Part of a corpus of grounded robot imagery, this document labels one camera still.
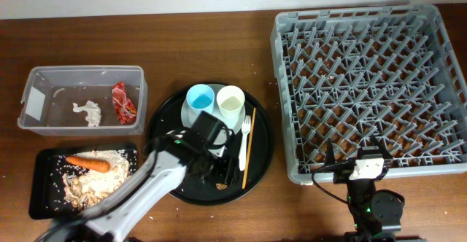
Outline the red snack wrapper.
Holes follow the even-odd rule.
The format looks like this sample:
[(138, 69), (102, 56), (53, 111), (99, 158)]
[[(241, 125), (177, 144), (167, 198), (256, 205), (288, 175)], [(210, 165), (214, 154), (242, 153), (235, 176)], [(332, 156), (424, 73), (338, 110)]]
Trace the red snack wrapper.
[(136, 120), (137, 110), (131, 99), (127, 96), (123, 81), (118, 82), (112, 87), (112, 103), (117, 119), (122, 125)]

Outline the wooden chopstick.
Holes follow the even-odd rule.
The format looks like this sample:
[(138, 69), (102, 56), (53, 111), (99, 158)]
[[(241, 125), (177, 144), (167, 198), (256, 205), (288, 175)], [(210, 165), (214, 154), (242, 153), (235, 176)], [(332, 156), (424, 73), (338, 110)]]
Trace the wooden chopstick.
[(249, 162), (250, 162), (250, 153), (252, 149), (252, 137), (253, 137), (253, 132), (254, 132), (254, 127), (255, 127), (255, 117), (256, 117), (256, 112), (257, 109), (256, 107), (253, 109), (252, 117), (250, 118), (250, 133), (249, 133), (249, 138), (248, 138), (248, 145), (247, 145), (247, 154), (246, 154), (246, 166), (244, 170), (244, 177), (243, 177), (243, 182), (242, 182), (242, 189), (244, 190), (246, 185), (247, 185), (247, 175), (249, 171)]

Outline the grey dishwasher rack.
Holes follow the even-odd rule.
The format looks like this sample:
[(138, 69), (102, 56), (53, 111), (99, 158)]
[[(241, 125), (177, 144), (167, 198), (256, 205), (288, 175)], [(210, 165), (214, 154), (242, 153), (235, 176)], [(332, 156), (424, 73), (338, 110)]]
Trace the grey dishwasher rack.
[(340, 161), (371, 137), (390, 178), (466, 171), (466, 81), (437, 7), (283, 12), (270, 40), (293, 183), (332, 180), (327, 141)]

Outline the white plastic fork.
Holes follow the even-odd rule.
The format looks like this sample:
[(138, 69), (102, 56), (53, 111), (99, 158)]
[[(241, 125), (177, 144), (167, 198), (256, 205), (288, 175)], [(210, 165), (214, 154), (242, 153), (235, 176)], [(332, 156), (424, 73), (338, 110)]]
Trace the white plastic fork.
[(246, 168), (246, 156), (247, 156), (247, 137), (251, 131), (252, 118), (250, 115), (246, 115), (244, 122), (242, 123), (242, 142), (239, 149), (239, 170), (244, 171)]

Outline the clear plastic bin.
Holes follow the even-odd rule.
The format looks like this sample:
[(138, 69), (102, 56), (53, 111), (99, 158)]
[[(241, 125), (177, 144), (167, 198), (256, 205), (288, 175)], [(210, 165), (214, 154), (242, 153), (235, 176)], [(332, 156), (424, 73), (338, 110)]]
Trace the clear plastic bin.
[[(112, 104), (112, 87), (123, 81), (137, 110), (134, 122), (122, 125)], [(29, 73), (18, 127), (43, 136), (141, 135), (147, 112), (148, 86), (140, 66), (40, 66)], [(73, 112), (73, 103), (99, 105), (101, 123), (88, 127), (86, 112)]]

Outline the blue plastic cup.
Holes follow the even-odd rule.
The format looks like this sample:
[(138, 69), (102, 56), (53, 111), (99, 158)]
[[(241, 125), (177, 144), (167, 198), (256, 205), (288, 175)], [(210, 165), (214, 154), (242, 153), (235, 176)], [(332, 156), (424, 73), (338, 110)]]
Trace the blue plastic cup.
[(211, 114), (214, 109), (215, 92), (208, 85), (197, 84), (188, 90), (186, 100), (192, 113), (207, 112)]

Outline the orange carrot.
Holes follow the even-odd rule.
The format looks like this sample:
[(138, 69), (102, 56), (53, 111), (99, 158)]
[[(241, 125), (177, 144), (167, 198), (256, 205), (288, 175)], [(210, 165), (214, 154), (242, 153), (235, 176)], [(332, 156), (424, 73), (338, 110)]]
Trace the orange carrot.
[(66, 162), (79, 167), (87, 168), (90, 170), (106, 173), (110, 171), (111, 165), (104, 160), (95, 160), (90, 158), (69, 156), (65, 158)]

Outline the cream plastic cup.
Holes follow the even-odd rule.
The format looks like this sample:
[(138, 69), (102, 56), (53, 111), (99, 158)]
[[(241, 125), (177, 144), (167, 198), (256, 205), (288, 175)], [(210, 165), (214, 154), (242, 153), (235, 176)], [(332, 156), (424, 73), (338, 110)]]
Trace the cream plastic cup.
[(220, 113), (226, 119), (233, 119), (239, 116), (244, 106), (245, 96), (242, 89), (234, 85), (221, 88), (216, 96), (216, 102)]

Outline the black rectangular tray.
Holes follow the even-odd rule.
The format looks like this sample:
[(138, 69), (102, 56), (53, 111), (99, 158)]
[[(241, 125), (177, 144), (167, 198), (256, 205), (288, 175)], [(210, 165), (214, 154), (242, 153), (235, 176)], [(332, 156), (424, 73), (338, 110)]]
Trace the black rectangular tray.
[(138, 149), (131, 142), (44, 149), (36, 156), (34, 167), (28, 210), (32, 219), (52, 219), (80, 212), (70, 202), (65, 201), (63, 175), (81, 176), (87, 170), (67, 163), (65, 157), (93, 150), (114, 150), (129, 162), (130, 175), (137, 170)]

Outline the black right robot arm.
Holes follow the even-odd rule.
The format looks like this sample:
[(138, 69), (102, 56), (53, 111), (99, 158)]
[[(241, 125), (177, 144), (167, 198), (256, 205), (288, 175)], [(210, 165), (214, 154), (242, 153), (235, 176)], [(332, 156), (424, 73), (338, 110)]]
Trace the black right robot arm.
[(404, 197), (390, 190), (378, 190), (375, 182), (383, 179), (393, 157), (374, 136), (370, 144), (357, 150), (357, 156), (336, 162), (331, 141), (327, 141), (324, 170), (333, 174), (334, 184), (345, 184), (345, 204), (354, 220), (355, 231), (346, 232), (344, 240), (395, 241), (401, 230)]

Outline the light blue plate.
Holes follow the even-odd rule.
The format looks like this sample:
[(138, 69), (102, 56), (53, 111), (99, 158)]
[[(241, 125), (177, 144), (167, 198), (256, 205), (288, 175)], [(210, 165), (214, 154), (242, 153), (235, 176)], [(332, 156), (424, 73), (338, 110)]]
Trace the light blue plate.
[[(239, 116), (235, 119), (227, 119), (225, 118), (217, 105), (217, 102), (214, 102), (214, 109), (212, 111), (212, 115), (222, 122), (224, 122), (230, 129), (234, 131), (234, 133), (238, 133), (241, 130), (242, 123), (245, 117), (245, 106), (242, 107)], [(189, 104), (187, 100), (183, 102), (182, 109), (181, 109), (181, 119), (182, 119), (182, 124), (190, 128), (193, 123), (196, 121), (196, 118), (198, 117), (197, 114), (194, 114), (191, 108), (189, 107)], [(226, 140), (226, 134), (225, 131), (221, 131), (217, 138), (215, 139), (214, 144), (223, 144)]]

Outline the round black tray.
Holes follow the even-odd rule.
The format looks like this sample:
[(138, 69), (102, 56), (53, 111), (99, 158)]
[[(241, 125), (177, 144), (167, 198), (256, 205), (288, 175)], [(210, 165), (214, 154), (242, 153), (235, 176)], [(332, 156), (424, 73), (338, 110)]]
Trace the round black tray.
[[(147, 127), (147, 142), (151, 138), (184, 127), (181, 109), (187, 92), (188, 89), (185, 88), (175, 93), (153, 114)], [(171, 191), (171, 195), (186, 203), (201, 206), (220, 205), (246, 195), (264, 177), (274, 154), (274, 132), (264, 108), (249, 93), (244, 95), (245, 116), (252, 115), (255, 107), (257, 109), (245, 189), (242, 189), (244, 173), (238, 168), (239, 149), (242, 142), (242, 132), (239, 131), (236, 133), (234, 143), (223, 152), (224, 157), (230, 162), (228, 176), (225, 178), (228, 181), (226, 189), (218, 190), (216, 184), (212, 182), (187, 177), (178, 188)]]

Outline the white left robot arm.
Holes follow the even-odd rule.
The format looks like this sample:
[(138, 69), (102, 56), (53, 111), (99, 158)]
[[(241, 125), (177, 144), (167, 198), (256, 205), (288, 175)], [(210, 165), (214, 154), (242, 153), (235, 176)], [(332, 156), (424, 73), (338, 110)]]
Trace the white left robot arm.
[(235, 133), (207, 112), (189, 128), (154, 138), (144, 164), (118, 189), (76, 216), (58, 221), (37, 241), (124, 241), (133, 227), (186, 176), (209, 177), (220, 167), (213, 149), (228, 146)]

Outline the white napkin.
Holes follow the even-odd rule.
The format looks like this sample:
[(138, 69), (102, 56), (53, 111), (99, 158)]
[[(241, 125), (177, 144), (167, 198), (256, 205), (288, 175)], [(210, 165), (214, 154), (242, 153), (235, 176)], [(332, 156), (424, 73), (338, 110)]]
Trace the white napkin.
[(88, 122), (88, 127), (98, 127), (101, 123), (101, 109), (92, 101), (87, 101), (83, 106), (73, 103), (73, 112), (86, 112), (85, 120)]

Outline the brown food scrap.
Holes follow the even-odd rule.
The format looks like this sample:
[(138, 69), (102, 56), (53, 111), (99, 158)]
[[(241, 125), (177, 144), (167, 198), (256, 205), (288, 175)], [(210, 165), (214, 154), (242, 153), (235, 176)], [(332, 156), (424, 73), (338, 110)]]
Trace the brown food scrap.
[(228, 186), (227, 186), (226, 184), (221, 184), (221, 183), (217, 183), (217, 184), (216, 184), (216, 188), (217, 188), (218, 190), (224, 190), (224, 189), (226, 189), (227, 187), (228, 187)]

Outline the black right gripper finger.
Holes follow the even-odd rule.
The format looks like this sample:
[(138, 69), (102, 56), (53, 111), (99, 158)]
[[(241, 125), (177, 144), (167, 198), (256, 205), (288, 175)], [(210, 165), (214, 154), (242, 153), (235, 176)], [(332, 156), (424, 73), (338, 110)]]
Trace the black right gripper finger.
[(392, 158), (392, 155), (388, 152), (383, 144), (381, 144), (374, 135), (370, 136), (370, 142), (373, 147), (377, 147), (378, 152), (383, 158)]
[(327, 145), (327, 149), (326, 149), (326, 155), (325, 155), (325, 164), (333, 165), (335, 163), (335, 156), (333, 152), (333, 143), (329, 138), (326, 141), (326, 145)]

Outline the food leftovers pile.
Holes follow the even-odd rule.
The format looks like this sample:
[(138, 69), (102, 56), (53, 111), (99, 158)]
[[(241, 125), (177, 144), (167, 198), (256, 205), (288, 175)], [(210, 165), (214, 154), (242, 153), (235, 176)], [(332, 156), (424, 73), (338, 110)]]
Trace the food leftovers pile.
[(68, 155), (54, 155), (47, 160), (45, 209), (53, 213), (78, 213), (96, 205), (128, 180), (137, 168), (135, 149), (92, 150), (75, 157), (109, 163), (102, 173), (69, 163)]

